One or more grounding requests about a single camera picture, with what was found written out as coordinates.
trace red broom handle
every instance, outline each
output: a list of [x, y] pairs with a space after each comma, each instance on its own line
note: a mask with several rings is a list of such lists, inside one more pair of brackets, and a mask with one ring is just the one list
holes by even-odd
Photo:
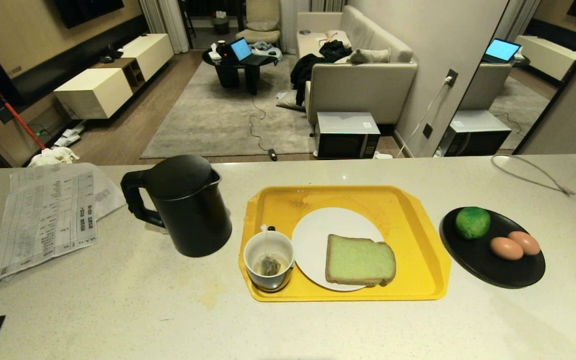
[[0, 92], [0, 100], [4, 104], [4, 107], [6, 107], [6, 109], [10, 112], [10, 114], [14, 116], [19, 125], [21, 125], [23, 129], [25, 129], [25, 132], [28, 133], [30, 137], [32, 137], [34, 142], [39, 146], [39, 149], [44, 150], [46, 148], [44, 143], [42, 143], [42, 141], [39, 139], [39, 137], [37, 137], [37, 135], [33, 132], [33, 130], [30, 127], [28, 127], [28, 124], [24, 121], [24, 119], [21, 118], [18, 112], [16, 112], [15, 109], [13, 109], [13, 107], [10, 105], [10, 103], [6, 100], [6, 98], [2, 95], [1, 92]]

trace trash can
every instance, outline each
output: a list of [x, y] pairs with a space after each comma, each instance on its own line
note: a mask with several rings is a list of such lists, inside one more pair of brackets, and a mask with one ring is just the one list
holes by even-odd
[[230, 34], [231, 28], [228, 26], [228, 18], [221, 18], [221, 17], [213, 17], [212, 25], [214, 27], [215, 32], [218, 35], [226, 35]]

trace white cup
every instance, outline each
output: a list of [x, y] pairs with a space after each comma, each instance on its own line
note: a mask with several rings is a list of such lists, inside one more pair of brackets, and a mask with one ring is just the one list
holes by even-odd
[[[276, 275], [263, 275], [261, 261], [270, 255], [281, 267]], [[293, 273], [295, 253], [288, 236], [274, 230], [262, 231], [250, 237], [244, 247], [244, 262], [250, 280], [264, 292], [283, 289]]]

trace laptop screen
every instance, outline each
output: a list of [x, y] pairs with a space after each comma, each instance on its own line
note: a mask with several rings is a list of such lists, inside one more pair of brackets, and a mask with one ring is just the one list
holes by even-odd
[[486, 50], [486, 55], [490, 57], [496, 57], [498, 59], [508, 61], [515, 55], [517, 50], [519, 50], [519, 45], [516, 43], [502, 41], [500, 39], [494, 39], [488, 46]]
[[252, 51], [250, 51], [248, 43], [244, 38], [240, 38], [237, 41], [234, 41], [230, 44], [230, 47], [235, 52], [235, 55], [237, 55], [237, 59], [239, 61], [246, 59], [248, 55], [252, 54]]

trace tv stand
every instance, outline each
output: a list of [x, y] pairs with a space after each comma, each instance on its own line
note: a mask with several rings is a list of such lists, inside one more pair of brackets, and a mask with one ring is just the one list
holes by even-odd
[[173, 56], [168, 34], [139, 36], [112, 63], [98, 63], [54, 90], [71, 119], [109, 119]]

